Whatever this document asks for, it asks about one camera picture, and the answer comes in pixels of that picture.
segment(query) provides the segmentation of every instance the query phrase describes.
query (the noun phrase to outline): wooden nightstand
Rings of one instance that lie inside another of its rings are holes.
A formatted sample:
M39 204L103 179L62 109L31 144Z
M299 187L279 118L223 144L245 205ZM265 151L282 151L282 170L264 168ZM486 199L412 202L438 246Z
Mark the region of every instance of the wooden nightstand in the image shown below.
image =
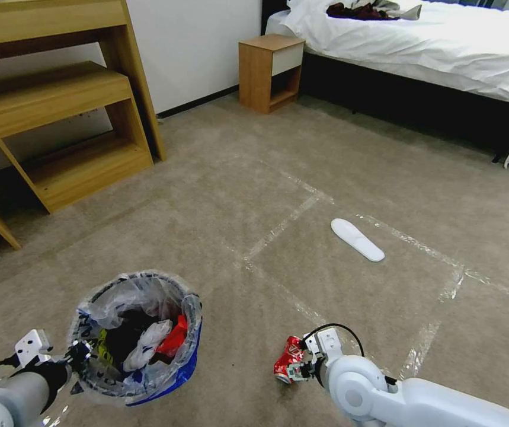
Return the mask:
M279 34L239 42L241 104L268 114L295 101L300 87L303 44L302 39Z

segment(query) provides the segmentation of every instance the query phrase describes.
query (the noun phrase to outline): white duvet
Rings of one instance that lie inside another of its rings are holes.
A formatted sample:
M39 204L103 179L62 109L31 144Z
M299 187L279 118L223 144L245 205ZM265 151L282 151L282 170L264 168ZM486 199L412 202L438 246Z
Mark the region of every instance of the white duvet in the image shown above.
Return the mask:
M509 101L509 11L397 0L420 19L358 21L327 16L337 1L290 0L281 23L321 55Z

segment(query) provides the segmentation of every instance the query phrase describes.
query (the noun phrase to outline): white wall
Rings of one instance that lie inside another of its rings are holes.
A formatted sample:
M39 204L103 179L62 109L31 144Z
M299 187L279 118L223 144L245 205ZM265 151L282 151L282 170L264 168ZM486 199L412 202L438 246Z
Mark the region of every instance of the white wall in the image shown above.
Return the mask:
M238 40L260 33L261 0L128 0L156 112L238 83ZM72 62L104 63L97 44L0 60L0 78ZM109 130L104 111L11 138L19 159ZM0 168L9 162L0 151Z
M238 83L238 41L260 34L262 0L128 0L153 106Z

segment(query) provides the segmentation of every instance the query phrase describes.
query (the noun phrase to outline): crushed soda can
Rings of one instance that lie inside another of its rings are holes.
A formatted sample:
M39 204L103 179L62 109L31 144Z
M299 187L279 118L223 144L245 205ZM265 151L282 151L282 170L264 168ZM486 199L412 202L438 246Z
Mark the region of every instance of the crushed soda can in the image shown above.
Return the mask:
M301 341L296 336L288 337L282 356L274 364L274 376L286 384L293 382L292 378L288 376L288 367L301 363L303 359L303 350L300 348Z

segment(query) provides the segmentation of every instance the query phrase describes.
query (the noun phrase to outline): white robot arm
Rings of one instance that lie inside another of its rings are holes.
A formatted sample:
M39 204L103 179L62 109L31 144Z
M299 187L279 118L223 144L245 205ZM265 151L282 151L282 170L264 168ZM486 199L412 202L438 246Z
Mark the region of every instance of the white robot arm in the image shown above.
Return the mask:
M313 359L291 365L290 378L316 376L357 426L509 427L509 409L419 378L397 381L362 356L344 355L334 328L305 342Z
M75 345L60 360L47 352L52 347L42 329L32 329L15 345L13 356L0 364L17 370L0 378L0 427L30 427L55 400L71 378L71 366L87 357L83 344Z

